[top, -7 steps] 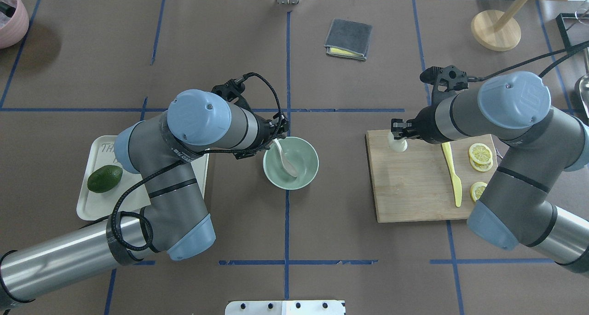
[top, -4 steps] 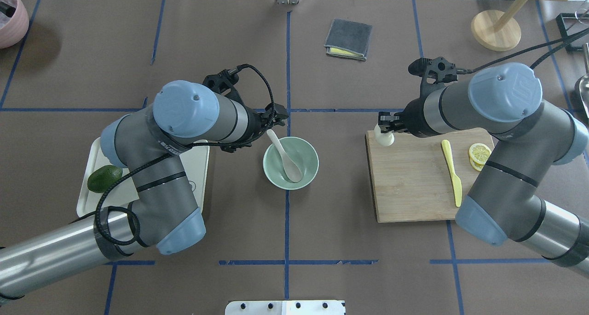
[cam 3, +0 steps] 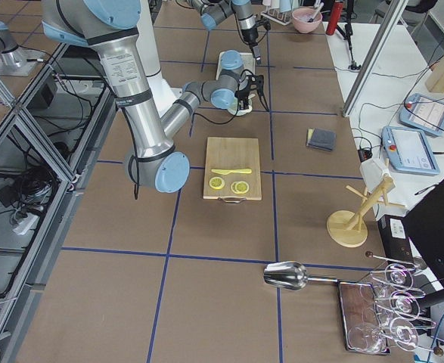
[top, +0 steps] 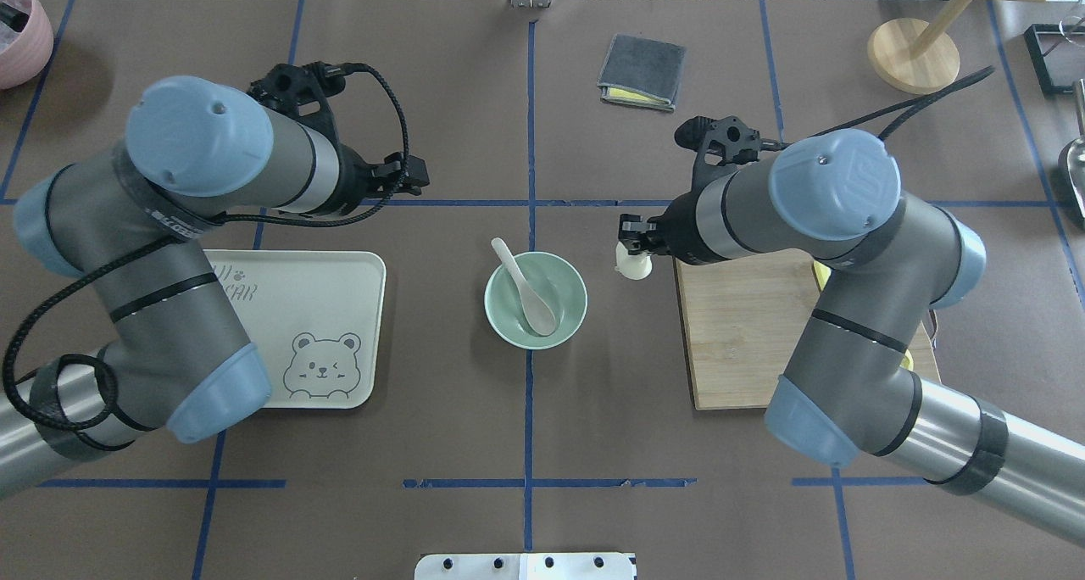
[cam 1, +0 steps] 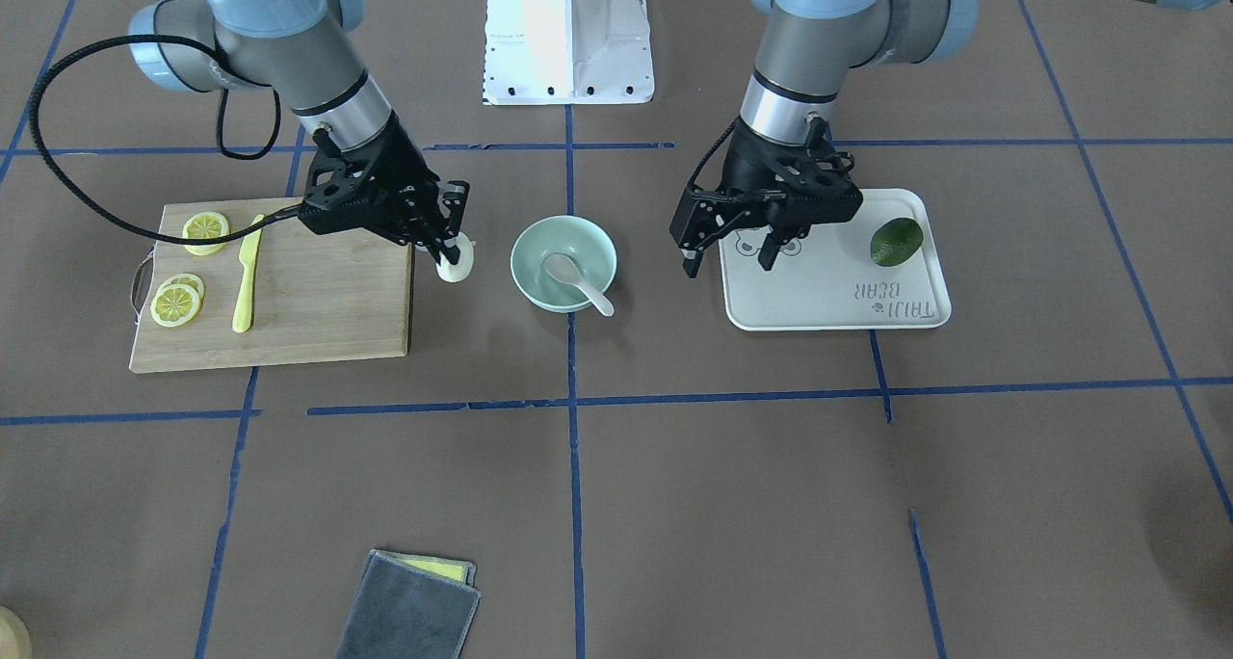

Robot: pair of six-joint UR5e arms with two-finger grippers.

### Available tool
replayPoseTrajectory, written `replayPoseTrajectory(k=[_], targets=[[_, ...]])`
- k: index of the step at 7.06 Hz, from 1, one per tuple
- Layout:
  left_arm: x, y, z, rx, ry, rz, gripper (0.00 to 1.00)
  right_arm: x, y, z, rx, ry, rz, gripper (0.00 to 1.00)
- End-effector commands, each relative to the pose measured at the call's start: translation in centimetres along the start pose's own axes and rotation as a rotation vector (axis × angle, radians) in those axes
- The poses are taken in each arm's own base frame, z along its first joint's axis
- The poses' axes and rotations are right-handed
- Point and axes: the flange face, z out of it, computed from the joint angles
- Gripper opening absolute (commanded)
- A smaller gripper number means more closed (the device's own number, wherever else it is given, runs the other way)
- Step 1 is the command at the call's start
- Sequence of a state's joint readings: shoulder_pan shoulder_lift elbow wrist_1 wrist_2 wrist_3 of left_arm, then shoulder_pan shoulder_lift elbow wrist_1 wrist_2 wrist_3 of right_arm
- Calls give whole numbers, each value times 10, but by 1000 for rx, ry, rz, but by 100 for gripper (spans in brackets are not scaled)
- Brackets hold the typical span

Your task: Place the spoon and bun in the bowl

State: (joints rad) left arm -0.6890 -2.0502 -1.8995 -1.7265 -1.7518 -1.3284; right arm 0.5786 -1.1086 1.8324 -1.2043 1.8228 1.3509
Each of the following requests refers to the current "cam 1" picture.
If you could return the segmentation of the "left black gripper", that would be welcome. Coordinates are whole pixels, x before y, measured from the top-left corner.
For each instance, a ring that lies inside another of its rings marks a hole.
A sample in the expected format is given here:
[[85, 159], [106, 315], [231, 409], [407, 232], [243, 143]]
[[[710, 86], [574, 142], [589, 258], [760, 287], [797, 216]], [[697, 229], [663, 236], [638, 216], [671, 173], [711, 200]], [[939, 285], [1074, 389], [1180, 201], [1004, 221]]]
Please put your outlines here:
[[788, 239], [806, 236], [814, 225], [854, 218], [863, 195], [851, 178], [852, 155], [827, 139], [829, 120], [805, 118], [804, 128], [804, 143], [783, 144], [757, 135], [743, 118], [727, 123], [721, 184], [700, 188], [693, 172], [670, 220], [687, 278], [697, 278], [707, 248], [731, 230], [767, 228], [757, 260], [771, 271]]

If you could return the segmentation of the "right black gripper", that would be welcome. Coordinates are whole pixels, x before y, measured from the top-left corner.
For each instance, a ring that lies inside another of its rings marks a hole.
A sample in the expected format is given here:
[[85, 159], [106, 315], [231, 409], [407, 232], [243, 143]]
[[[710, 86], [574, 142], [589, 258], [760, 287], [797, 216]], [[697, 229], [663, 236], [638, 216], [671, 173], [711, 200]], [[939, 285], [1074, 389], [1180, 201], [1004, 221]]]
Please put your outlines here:
[[440, 263], [443, 255], [472, 255], [461, 225], [469, 181], [443, 181], [427, 167], [401, 121], [388, 118], [379, 135], [343, 149], [326, 128], [313, 132], [317, 153], [297, 209], [301, 225], [318, 236], [370, 230], [395, 246], [416, 246]]

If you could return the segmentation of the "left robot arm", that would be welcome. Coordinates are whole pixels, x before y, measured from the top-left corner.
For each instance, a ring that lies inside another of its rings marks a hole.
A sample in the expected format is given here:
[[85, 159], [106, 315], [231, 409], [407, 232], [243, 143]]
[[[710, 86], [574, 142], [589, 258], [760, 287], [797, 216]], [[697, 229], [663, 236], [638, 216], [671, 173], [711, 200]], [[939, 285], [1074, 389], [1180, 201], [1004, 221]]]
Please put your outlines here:
[[[1198, 11], [1221, 0], [1133, 0]], [[756, 258], [774, 267], [780, 251], [815, 225], [850, 222], [863, 196], [852, 162], [827, 139], [852, 69], [944, 59], [970, 39], [977, 0], [751, 0], [767, 17], [743, 106], [723, 131], [718, 188], [687, 181], [670, 237], [687, 276], [732, 230], [766, 230]]]

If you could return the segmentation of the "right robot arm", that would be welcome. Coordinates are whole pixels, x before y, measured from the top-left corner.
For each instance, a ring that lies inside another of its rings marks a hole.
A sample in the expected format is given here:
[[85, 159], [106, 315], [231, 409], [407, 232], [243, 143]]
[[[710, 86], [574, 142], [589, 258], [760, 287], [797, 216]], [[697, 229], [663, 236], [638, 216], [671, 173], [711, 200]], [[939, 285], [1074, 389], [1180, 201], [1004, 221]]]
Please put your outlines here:
[[120, 39], [145, 78], [178, 93], [266, 88], [317, 146], [305, 197], [275, 220], [317, 234], [370, 230], [467, 276], [473, 248], [461, 225], [467, 181], [427, 167], [349, 33], [364, 0], [155, 0]]

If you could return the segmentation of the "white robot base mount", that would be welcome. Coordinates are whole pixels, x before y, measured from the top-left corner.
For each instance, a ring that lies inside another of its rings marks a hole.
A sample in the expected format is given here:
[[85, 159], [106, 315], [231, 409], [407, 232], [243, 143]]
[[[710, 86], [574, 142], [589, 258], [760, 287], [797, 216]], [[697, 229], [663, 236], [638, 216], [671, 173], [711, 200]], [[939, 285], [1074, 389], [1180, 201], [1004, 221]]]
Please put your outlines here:
[[485, 4], [485, 105], [624, 105], [655, 96], [647, 0]]

